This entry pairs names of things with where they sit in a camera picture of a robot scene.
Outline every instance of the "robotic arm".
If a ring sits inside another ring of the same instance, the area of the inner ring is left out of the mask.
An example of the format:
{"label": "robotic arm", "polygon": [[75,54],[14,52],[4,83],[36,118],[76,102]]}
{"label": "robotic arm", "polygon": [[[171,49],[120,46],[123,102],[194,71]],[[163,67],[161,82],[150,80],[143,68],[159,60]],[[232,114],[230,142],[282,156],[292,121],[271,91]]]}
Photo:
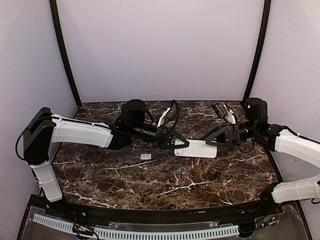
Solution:
{"label": "robotic arm", "polygon": [[[226,107],[216,102],[213,109],[220,118],[226,115]],[[227,123],[207,136],[206,144],[217,147],[239,146],[247,139],[273,152],[285,153],[320,168],[320,142],[301,136],[287,126],[268,124],[267,103],[259,98],[248,98],[244,103],[244,124]],[[320,174],[314,177],[273,183],[260,195],[262,206],[269,208],[288,201],[320,198]]]}
{"label": "robotic arm", "polygon": [[[174,130],[179,120],[179,106],[175,100],[168,107],[157,125],[142,100],[134,99],[122,105],[121,115],[113,124],[93,123],[62,117],[43,107],[23,130],[15,149],[18,157],[26,161],[38,179],[46,198],[55,202],[63,198],[62,191],[49,161],[48,151],[51,143],[78,143],[95,145],[101,148],[119,150],[132,143],[132,139],[141,139],[155,148],[164,150],[186,148],[189,141]],[[151,124],[145,123],[148,115]],[[167,128],[163,120],[175,120]],[[19,156],[17,147],[23,136],[23,156]]]}

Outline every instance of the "black vertical pole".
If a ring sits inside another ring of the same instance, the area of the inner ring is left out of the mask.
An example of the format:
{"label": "black vertical pole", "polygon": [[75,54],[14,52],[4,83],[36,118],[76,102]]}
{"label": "black vertical pole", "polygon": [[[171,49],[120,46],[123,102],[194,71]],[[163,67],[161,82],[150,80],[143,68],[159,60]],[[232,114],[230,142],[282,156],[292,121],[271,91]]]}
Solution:
{"label": "black vertical pole", "polygon": [[267,26],[268,26],[268,20],[269,20],[269,13],[270,13],[270,6],[271,6],[271,0],[265,0],[264,1],[264,7],[263,7],[263,14],[262,14],[262,20],[261,20],[261,26],[260,26],[260,32],[258,37],[258,42],[255,49],[254,59],[252,63],[252,68],[250,72],[250,76],[248,79],[248,83],[245,88],[244,96],[242,99],[242,102],[244,102],[247,98],[250,97],[250,93],[252,90],[252,87],[254,85],[255,77],[257,74],[260,57],[262,53],[262,49],[264,47],[266,32],[267,32]]}
{"label": "black vertical pole", "polygon": [[64,37],[62,35],[62,30],[61,30],[61,24],[60,24],[60,19],[59,19],[59,13],[58,13],[58,6],[57,6],[57,1],[56,0],[49,0],[50,2],[50,8],[51,8],[51,14],[52,14],[52,20],[53,20],[53,25],[54,25],[54,30],[55,30],[55,35],[56,35],[56,40],[58,42],[59,50],[60,50],[60,55],[62,58],[64,70],[66,73],[66,76],[68,78],[68,82],[75,100],[76,105],[78,108],[82,105],[80,95],[76,86],[76,82],[74,79],[74,76],[71,71],[68,55],[67,55],[67,50],[66,50],[66,45],[64,42]]}

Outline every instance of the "brown marble surface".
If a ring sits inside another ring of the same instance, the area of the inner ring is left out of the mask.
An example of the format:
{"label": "brown marble surface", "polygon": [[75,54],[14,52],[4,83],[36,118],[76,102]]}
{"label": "brown marble surface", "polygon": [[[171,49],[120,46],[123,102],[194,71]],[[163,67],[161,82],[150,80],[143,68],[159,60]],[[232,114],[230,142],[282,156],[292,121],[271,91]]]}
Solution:
{"label": "brown marble surface", "polygon": [[[170,105],[147,102],[153,116]],[[228,102],[238,122],[244,122],[238,102]],[[85,103],[75,118],[112,123],[122,103]],[[222,123],[210,101],[180,101],[177,132],[199,139]],[[135,141],[134,146],[145,143]],[[250,141],[242,148],[249,149]],[[152,154],[141,160],[142,153]],[[264,150],[256,145],[249,153],[219,148],[217,158],[188,158],[173,150],[131,148],[108,150],[91,145],[63,143],[53,163],[58,182],[69,202],[90,206],[135,210],[181,210],[241,204],[259,199],[260,192],[277,181]]]}

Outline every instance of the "white slotted strip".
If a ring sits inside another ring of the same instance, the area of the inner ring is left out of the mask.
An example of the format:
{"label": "white slotted strip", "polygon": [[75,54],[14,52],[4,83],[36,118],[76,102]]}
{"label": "white slotted strip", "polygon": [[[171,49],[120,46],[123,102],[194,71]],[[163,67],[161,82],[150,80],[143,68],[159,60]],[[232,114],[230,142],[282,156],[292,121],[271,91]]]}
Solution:
{"label": "white slotted strip", "polygon": [[[71,222],[54,219],[37,213],[34,214],[33,221],[52,229],[73,234],[73,223]],[[179,232],[121,231],[99,227],[96,227],[94,230],[101,240],[210,240],[239,235],[238,225],[198,231]]]}

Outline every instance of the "white wall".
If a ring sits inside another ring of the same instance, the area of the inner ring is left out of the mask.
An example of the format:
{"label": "white wall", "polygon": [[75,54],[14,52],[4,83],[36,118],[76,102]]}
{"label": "white wall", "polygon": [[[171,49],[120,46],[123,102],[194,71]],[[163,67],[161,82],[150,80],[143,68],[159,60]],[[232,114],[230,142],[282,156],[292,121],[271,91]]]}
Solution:
{"label": "white wall", "polygon": [[[273,0],[264,48],[251,97],[268,102],[269,122],[288,125],[320,140],[320,3],[317,0]],[[320,173],[316,167],[274,154],[285,181]],[[315,240],[320,239],[320,208],[302,207]]]}
{"label": "white wall", "polygon": [[241,100],[262,0],[60,0],[83,102]]}
{"label": "white wall", "polygon": [[48,0],[0,0],[0,62],[0,240],[15,240],[30,194],[39,192],[15,155],[16,139],[41,107],[76,111]]}

